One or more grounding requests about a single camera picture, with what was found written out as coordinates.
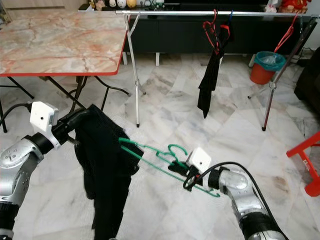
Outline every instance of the black clothes hanging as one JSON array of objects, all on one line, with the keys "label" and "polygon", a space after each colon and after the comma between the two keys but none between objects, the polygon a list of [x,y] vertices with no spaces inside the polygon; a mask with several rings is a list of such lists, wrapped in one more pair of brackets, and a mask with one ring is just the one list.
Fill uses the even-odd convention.
[{"label": "black clothes hanging", "polygon": [[204,77],[200,83],[198,108],[203,111],[203,117],[206,118],[210,109],[211,92],[216,89],[220,59],[224,56],[224,48],[230,37],[230,22],[220,25],[220,33],[218,35],[219,48],[214,49],[206,68]]},{"label": "black clothes hanging", "polygon": [[[75,138],[81,143],[75,154],[84,171],[87,197],[94,200],[94,239],[108,240],[117,236],[139,160],[121,149],[118,139],[128,138],[123,129],[96,106],[89,110],[90,118],[75,129]],[[139,156],[144,153],[132,144],[125,146]]]}]

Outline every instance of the metal clothes rack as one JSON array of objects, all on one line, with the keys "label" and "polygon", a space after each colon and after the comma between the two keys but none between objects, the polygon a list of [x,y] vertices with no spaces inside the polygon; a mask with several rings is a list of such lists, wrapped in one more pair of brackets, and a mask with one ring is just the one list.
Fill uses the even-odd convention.
[{"label": "metal clothes rack", "polygon": [[[143,94],[146,94],[146,92],[143,90],[142,86],[140,85],[137,68],[136,68],[136,62],[135,62],[135,56],[133,51],[133,45],[131,36],[138,24],[140,16],[145,15],[153,15],[153,16],[211,16],[214,15],[213,11],[144,11],[144,10],[117,10],[115,11],[116,14],[124,15],[124,21],[125,21],[125,27],[127,30],[127,39],[129,43],[129,49],[130,49],[130,56],[132,60],[132,67],[133,67],[133,73],[134,73],[134,79],[135,79],[135,103],[136,103],[136,126],[139,128],[140,126],[140,114],[139,114],[139,90],[143,92]],[[218,15],[230,15],[231,11],[219,11]],[[136,16],[133,26],[130,29],[129,27],[129,18],[130,16]],[[250,11],[233,11],[233,16],[239,16],[239,17],[277,17],[277,18],[293,18],[296,16],[295,13],[277,13],[277,12],[250,12]],[[298,49],[306,39],[306,37],[309,36],[311,31],[314,28],[316,19],[320,18],[320,15],[311,15],[311,14],[298,14],[298,17],[300,19],[302,18],[310,18],[307,27],[304,29],[303,32],[300,33],[300,38],[298,42],[296,43],[295,47],[293,48],[292,52],[288,56],[284,66],[282,69],[276,74],[275,78],[270,82],[269,88],[270,88],[270,94],[268,99],[268,105],[265,110],[265,117],[264,117],[264,124],[262,126],[262,131],[265,131],[267,128],[271,103],[273,99],[274,92],[277,88],[277,82],[281,78],[282,74],[286,70],[287,66],[291,62],[291,59],[293,56],[297,53]],[[261,92],[265,91],[268,88],[263,88],[261,91],[256,92],[248,98],[252,98],[254,95],[260,94]]]}]

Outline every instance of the green hanger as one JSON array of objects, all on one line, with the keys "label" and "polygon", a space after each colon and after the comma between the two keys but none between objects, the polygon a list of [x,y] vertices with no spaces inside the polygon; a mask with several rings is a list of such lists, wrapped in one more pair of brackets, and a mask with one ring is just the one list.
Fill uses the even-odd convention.
[{"label": "green hanger", "polygon": [[[139,156],[139,155],[136,154],[134,151],[131,151],[131,150],[130,150],[129,148],[127,148],[126,146],[123,146],[122,143],[134,144],[134,145],[136,145],[136,146],[138,146],[138,147],[141,147],[141,148],[146,148],[146,149],[151,149],[151,150],[153,150],[153,151],[156,151],[155,155],[156,155],[159,159],[161,159],[162,161],[164,161],[164,162],[166,162],[166,163],[168,163],[168,164],[172,164],[172,163],[171,163],[168,159],[164,158],[163,156],[172,156],[172,157],[174,157],[175,161],[176,161],[180,166],[182,166],[182,167],[185,168],[185,169],[189,169],[184,163],[182,163],[182,162],[180,162],[180,161],[178,160],[176,154],[172,151],[172,148],[175,147],[175,148],[178,148],[178,149],[182,150],[182,151],[184,152],[184,154],[187,156],[187,155],[188,155],[188,152],[187,152],[187,150],[186,150],[184,147],[182,147],[182,146],[180,146],[180,145],[178,145],[178,144],[169,144],[169,145],[168,145],[168,150],[169,150],[169,151],[164,152],[164,151],[162,151],[162,150],[160,150],[160,149],[157,149],[157,148],[155,148],[155,147],[153,147],[153,146],[144,145],[144,144],[141,144],[141,143],[138,143],[138,142],[136,142],[136,141],[132,141],[132,140],[130,140],[130,139],[128,139],[128,138],[123,138],[123,137],[119,137],[119,143],[120,143],[120,145],[121,145],[121,148],[122,148],[123,150],[125,150],[127,153],[129,153],[129,154],[133,155],[134,157],[136,157],[136,158],[144,161],[144,162],[147,163],[148,165],[150,165],[150,166],[154,167],[155,169],[163,172],[164,174],[167,174],[167,175],[169,175],[169,176],[171,176],[171,177],[173,177],[173,178],[175,178],[175,179],[177,179],[177,180],[179,180],[179,181],[181,181],[181,182],[184,182],[184,181],[185,181],[184,179],[182,179],[182,178],[180,178],[180,177],[178,177],[178,176],[176,176],[176,175],[174,175],[174,174],[172,174],[172,173],[170,173],[170,172],[168,172],[168,171],[166,171],[166,170],[163,170],[162,168],[154,165],[152,162],[149,162],[149,161],[146,160],[145,158]],[[220,197],[220,194],[219,194],[219,193],[213,194],[212,192],[206,191],[206,190],[204,190],[203,188],[201,188],[200,186],[197,186],[197,185],[195,185],[194,187],[195,187],[196,189],[199,189],[199,190],[201,190],[201,191],[203,191],[203,192],[211,195],[212,197],[215,197],[215,198],[219,198],[219,197]]]}]

